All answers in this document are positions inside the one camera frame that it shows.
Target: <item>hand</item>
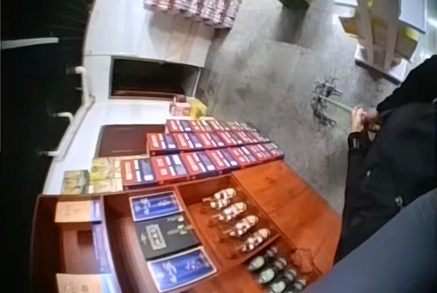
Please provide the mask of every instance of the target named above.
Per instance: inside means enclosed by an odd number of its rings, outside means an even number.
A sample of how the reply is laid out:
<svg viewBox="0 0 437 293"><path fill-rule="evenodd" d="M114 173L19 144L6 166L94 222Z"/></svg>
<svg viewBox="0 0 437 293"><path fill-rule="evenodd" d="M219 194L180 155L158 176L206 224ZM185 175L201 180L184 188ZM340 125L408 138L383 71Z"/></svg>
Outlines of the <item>hand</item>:
<svg viewBox="0 0 437 293"><path fill-rule="evenodd" d="M366 124L379 124L381 122L380 113L377 110L365 114L364 121Z"/></svg>
<svg viewBox="0 0 437 293"><path fill-rule="evenodd" d="M364 130L365 117L367 113L362 107L354 107L352 110L352 124L350 132L360 132Z"/></svg>

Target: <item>wine bottle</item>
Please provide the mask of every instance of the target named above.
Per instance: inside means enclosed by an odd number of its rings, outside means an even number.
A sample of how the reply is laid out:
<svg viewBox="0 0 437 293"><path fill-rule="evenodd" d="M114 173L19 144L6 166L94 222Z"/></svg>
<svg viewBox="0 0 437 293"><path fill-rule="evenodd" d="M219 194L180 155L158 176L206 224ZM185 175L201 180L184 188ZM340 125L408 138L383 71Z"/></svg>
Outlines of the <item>wine bottle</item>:
<svg viewBox="0 0 437 293"><path fill-rule="evenodd" d="M284 293L299 293L299 292L302 292L306 285L307 285L307 281L306 280L304 280L303 278L298 279L297 281L295 281L293 283L293 285L290 288L286 289L286 291L284 291Z"/></svg>
<svg viewBox="0 0 437 293"><path fill-rule="evenodd" d="M278 253L278 249L276 247L271 247L268 249L263 255L258 255L254 257L247 266L249 271L256 271L264 267L267 262L269 262L276 254Z"/></svg>
<svg viewBox="0 0 437 293"><path fill-rule="evenodd" d="M282 293L288 285L293 283L296 276L297 272L294 269L285 270L281 275L281 278L268 286L269 293Z"/></svg>
<svg viewBox="0 0 437 293"><path fill-rule="evenodd" d="M258 282L260 284L268 283L274 278L274 276L278 275L285 266L287 266L285 259L279 258L275 260L271 265L267 266L266 269L259 273Z"/></svg>

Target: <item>sleeve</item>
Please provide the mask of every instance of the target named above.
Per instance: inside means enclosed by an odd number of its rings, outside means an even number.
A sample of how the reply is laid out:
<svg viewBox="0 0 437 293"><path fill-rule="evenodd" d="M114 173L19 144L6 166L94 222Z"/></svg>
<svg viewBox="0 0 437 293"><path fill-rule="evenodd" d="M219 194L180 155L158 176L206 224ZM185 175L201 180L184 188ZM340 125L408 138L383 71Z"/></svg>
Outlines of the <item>sleeve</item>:
<svg viewBox="0 0 437 293"><path fill-rule="evenodd" d="M432 102L437 97L437 55L410 71L405 81L383 100L376 110L382 113L411 102Z"/></svg>

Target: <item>liquor bottle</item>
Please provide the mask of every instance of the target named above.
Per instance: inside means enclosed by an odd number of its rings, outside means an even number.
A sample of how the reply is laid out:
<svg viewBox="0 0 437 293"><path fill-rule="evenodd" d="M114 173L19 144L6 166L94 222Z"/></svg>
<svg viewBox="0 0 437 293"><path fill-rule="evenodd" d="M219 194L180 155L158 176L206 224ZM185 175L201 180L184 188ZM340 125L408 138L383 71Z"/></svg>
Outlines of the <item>liquor bottle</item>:
<svg viewBox="0 0 437 293"><path fill-rule="evenodd" d="M241 237L245 233L248 232L253 226L255 226L258 222L257 216L247 216L240 221L238 221L231 229L227 230L225 234L228 234L233 237Z"/></svg>
<svg viewBox="0 0 437 293"><path fill-rule="evenodd" d="M230 199L216 199L216 200L210 202L210 206L213 209L220 210L220 209L224 208L225 206L230 205L230 203L231 203Z"/></svg>
<svg viewBox="0 0 437 293"><path fill-rule="evenodd" d="M250 235L241 246L242 252L249 252L254 250L255 247L263 243L270 236L270 230L267 228L261 228L257 232Z"/></svg>
<svg viewBox="0 0 437 293"><path fill-rule="evenodd" d="M244 202L238 202L228 206L219 214L212 216L212 218L219 218L223 221L230 221L236 218L239 214L243 213L246 210L246 204Z"/></svg>
<svg viewBox="0 0 437 293"><path fill-rule="evenodd" d="M269 248L263 255L254 257L247 266L247 270L256 271L264 267L276 254L278 249L276 247Z"/></svg>
<svg viewBox="0 0 437 293"><path fill-rule="evenodd" d="M290 288L286 289L286 291L284 291L284 293L302 292L306 285L307 285L307 281L304 280L303 278L300 278L297 281L295 281Z"/></svg>
<svg viewBox="0 0 437 293"><path fill-rule="evenodd" d="M281 278L279 278L277 281L271 283L268 286L269 293L284 292L287 286L293 283L293 281L296 279L296 276L297 276L297 272L294 269L284 270L283 274L281 275Z"/></svg>
<svg viewBox="0 0 437 293"><path fill-rule="evenodd" d="M287 266L287 262L283 258L275 260L272 264L263 269L258 275L258 282L265 284L271 281L274 276L278 275Z"/></svg>
<svg viewBox="0 0 437 293"><path fill-rule="evenodd" d="M222 189L221 191L213 194L213 196L203 199L203 201L214 201L215 199L230 199L235 195L237 195L237 191L235 189Z"/></svg>

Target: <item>white pipe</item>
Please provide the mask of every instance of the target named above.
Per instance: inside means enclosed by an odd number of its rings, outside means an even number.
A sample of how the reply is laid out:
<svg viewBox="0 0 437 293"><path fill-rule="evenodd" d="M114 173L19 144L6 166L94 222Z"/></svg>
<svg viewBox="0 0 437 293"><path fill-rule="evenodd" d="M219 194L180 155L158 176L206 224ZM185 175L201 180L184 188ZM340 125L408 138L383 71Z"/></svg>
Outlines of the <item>white pipe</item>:
<svg viewBox="0 0 437 293"><path fill-rule="evenodd" d="M71 112L60 112L55 114L56 117L66 117L70 120L70 123L73 122L73 114Z"/></svg>
<svg viewBox="0 0 437 293"><path fill-rule="evenodd" d="M96 100L96 98L89 92L87 70L83 66L77 66L74 71L82 76L82 105L79 107L75 115L71 114L70 112L60 112L56 114L58 117L67 117L70 120L70 125L62 137L57 150L43 152L43 154L47 156L55 157L54 161L62 161L64 159L64 156L66 155L66 152L70 147L77 130L81 126L83 119L85 119L88 110L92 107L94 101Z"/></svg>

